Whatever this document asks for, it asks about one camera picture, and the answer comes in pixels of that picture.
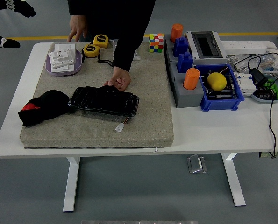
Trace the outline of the person's right hand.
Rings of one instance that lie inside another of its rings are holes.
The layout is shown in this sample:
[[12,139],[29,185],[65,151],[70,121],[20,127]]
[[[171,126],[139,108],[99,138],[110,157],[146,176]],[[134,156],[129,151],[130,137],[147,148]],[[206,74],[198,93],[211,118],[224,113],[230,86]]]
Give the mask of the person's right hand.
[[87,19],[85,15],[72,15],[69,25],[71,32],[68,35],[67,42],[70,42],[73,37],[75,37],[76,42],[80,40],[81,35],[84,38],[87,37]]

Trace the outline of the person's left hand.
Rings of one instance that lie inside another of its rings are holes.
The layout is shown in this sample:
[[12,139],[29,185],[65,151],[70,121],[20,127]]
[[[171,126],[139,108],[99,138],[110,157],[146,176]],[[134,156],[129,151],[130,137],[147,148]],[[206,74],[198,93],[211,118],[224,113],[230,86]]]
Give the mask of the person's left hand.
[[128,71],[119,67],[113,67],[113,76],[104,85],[114,86],[119,91],[125,91],[131,82],[130,74]]

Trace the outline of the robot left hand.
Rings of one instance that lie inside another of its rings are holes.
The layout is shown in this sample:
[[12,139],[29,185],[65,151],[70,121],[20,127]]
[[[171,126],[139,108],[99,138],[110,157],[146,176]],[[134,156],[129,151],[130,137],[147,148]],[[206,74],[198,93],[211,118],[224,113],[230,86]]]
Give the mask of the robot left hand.
[[[9,9],[30,18],[36,15],[34,8],[25,0],[0,0],[0,10]],[[19,48],[18,41],[0,36],[0,48]]]

